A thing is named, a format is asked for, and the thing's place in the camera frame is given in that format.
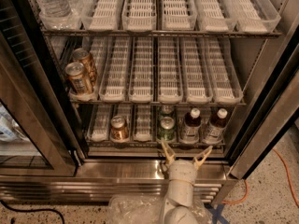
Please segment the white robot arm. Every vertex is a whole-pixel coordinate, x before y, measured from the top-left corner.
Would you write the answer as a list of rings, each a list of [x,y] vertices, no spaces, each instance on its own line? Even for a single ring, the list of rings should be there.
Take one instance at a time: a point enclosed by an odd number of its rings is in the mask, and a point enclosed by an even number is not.
[[[159,224],[198,224],[191,211],[193,190],[198,170],[211,153],[212,146],[194,156],[192,161],[177,160],[175,151],[164,140],[162,147],[168,164],[169,183]]]

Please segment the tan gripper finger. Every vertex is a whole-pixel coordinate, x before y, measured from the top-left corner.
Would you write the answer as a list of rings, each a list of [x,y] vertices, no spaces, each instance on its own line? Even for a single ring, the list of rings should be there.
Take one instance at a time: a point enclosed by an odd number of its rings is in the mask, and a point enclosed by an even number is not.
[[[165,140],[162,140],[162,148],[166,158],[166,163],[172,164],[176,158],[175,151],[168,145],[168,143]]]
[[[192,159],[192,166],[195,170],[200,169],[200,167],[203,165],[207,157],[210,155],[211,151],[212,151],[212,146],[209,146]]]

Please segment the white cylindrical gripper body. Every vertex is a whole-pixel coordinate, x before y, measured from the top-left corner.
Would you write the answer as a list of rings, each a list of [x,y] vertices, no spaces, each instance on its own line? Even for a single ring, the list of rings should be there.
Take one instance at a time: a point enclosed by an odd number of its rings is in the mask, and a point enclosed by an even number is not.
[[[169,179],[195,183],[197,170],[191,161],[176,160],[169,167]]]

